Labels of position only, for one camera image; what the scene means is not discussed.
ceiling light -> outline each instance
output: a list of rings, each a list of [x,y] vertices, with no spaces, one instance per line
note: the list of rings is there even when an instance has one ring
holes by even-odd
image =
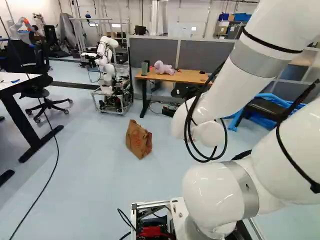
[[[113,27],[113,28],[120,28],[120,27],[121,27],[121,24],[119,24],[119,23],[112,23],[112,27]]]

black desk leg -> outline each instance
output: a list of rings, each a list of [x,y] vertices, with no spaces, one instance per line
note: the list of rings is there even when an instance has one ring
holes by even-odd
[[[147,109],[149,108],[150,99],[147,99],[147,80],[141,80],[142,81],[142,110],[140,113],[140,118],[142,119]]]
[[[5,184],[6,181],[8,181],[13,175],[15,174],[15,171],[8,170],[5,171],[3,174],[0,175],[0,187]]]
[[[18,127],[25,140],[29,143],[30,148],[19,158],[20,163],[25,163],[29,158],[35,154],[43,145],[45,145],[54,135],[60,132],[64,126],[59,125],[50,131],[43,138],[39,138],[35,130],[32,128],[26,115],[22,112],[13,95],[2,96],[1,100],[9,112],[15,125]]]

desk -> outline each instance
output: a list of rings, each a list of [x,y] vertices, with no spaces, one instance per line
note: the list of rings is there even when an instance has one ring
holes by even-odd
[[[186,70],[181,69],[181,72],[176,72],[174,75],[169,74],[156,74],[155,69],[152,68],[148,72],[147,76],[142,76],[141,71],[135,76],[136,80],[142,81],[142,110],[140,118],[143,118],[150,104],[150,99],[147,99],[147,81],[167,81],[174,83],[185,83],[185,84],[205,84],[208,79],[207,74],[200,74],[199,70]]]
[[[37,77],[39,76],[41,75],[29,74],[30,79],[28,79],[25,73],[0,72],[0,80],[4,80],[4,82],[0,83],[0,99],[10,114],[13,122],[30,145],[30,148],[19,158],[20,163],[25,163],[27,160],[29,160],[33,154],[35,154],[54,135],[64,128],[64,126],[59,125],[46,134],[43,138],[39,138],[14,98],[14,94],[20,93],[24,89],[27,82],[29,84],[29,81],[37,81]],[[10,82],[18,79],[19,81],[15,83]],[[0,186],[4,183],[1,182],[1,180],[7,181],[13,175],[14,172],[12,172],[12,170],[9,170],[3,175],[0,175]]]

red component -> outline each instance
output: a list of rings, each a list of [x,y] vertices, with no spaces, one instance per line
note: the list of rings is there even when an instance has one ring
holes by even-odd
[[[160,236],[170,238],[171,240],[176,240],[176,237],[174,235],[162,232],[159,226],[143,227],[142,232],[136,235],[137,238],[139,237],[154,238],[154,237],[160,237]]]

stuffed animal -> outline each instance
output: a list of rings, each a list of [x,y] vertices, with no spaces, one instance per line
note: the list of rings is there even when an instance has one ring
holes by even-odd
[[[155,73],[156,74],[164,74],[164,73],[166,73],[166,74],[174,75],[175,72],[176,72],[172,68],[172,65],[166,65],[160,60],[155,62],[154,68],[155,68]]]

